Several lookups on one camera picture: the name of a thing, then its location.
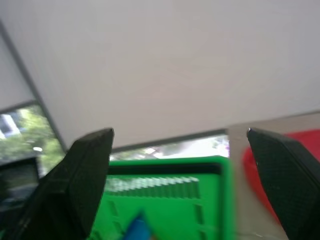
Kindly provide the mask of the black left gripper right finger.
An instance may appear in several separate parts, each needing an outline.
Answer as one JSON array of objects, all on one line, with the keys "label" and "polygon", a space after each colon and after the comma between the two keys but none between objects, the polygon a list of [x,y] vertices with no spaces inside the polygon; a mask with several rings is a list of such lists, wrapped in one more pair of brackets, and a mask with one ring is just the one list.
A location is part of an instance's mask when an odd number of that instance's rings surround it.
[{"label": "black left gripper right finger", "polygon": [[320,240],[320,162],[298,141],[250,128],[258,175],[288,240]]}]

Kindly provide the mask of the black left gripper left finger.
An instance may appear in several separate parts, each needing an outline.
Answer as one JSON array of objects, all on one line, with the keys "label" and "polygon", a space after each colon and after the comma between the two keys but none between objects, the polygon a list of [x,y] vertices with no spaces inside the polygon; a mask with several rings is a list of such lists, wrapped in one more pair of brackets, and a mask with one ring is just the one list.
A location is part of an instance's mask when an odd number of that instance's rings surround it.
[{"label": "black left gripper left finger", "polygon": [[113,139],[112,128],[77,139],[9,225],[9,240],[86,240],[104,192]]}]

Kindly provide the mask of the red plastic basket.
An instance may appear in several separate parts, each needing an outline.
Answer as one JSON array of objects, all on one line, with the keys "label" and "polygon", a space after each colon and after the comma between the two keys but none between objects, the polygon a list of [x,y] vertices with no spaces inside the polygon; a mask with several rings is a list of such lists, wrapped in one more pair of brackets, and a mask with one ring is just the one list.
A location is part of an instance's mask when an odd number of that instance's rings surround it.
[{"label": "red plastic basket", "polygon": [[[320,163],[320,128],[289,132],[289,133],[286,133],[285,136],[299,141]],[[259,177],[258,169],[256,166],[256,161],[250,146],[248,146],[245,149],[242,155],[242,166],[243,166],[245,178],[251,190],[255,193],[258,200],[272,215],[275,221],[280,225],[281,223],[276,213],[274,212],[267,198],[267,195],[263,189],[263,186]]]}]

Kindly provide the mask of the blue item in basket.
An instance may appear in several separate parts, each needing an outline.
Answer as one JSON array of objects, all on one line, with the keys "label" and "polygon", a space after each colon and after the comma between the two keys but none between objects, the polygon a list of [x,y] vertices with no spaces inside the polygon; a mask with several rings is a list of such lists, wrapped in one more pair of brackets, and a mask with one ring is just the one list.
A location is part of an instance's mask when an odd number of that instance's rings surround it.
[{"label": "blue item in basket", "polygon": [[152,240],[153,234],[145,215],[140,212],[129,224],[121,240]]}]

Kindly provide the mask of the green plastic basket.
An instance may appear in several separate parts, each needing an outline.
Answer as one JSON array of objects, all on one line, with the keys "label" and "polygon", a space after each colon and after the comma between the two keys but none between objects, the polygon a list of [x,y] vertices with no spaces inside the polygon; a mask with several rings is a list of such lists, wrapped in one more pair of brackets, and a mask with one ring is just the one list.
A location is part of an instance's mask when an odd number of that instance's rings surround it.
[{"label": "green plastic basket", "polygon": [[134,222],[150,240],[236,240],[232,176],[218,155],[112,161],[86,240],[125,240]]}]

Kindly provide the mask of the dark monitor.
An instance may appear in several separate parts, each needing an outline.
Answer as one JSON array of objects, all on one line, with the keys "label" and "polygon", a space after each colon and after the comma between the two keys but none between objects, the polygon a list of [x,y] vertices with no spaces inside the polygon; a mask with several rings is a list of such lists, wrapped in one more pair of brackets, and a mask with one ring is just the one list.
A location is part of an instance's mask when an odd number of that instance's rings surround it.
[{"label": "dark monitor", "polygon": [[35,156],[0,165],[0,215],[20,208],[39,184]]}]

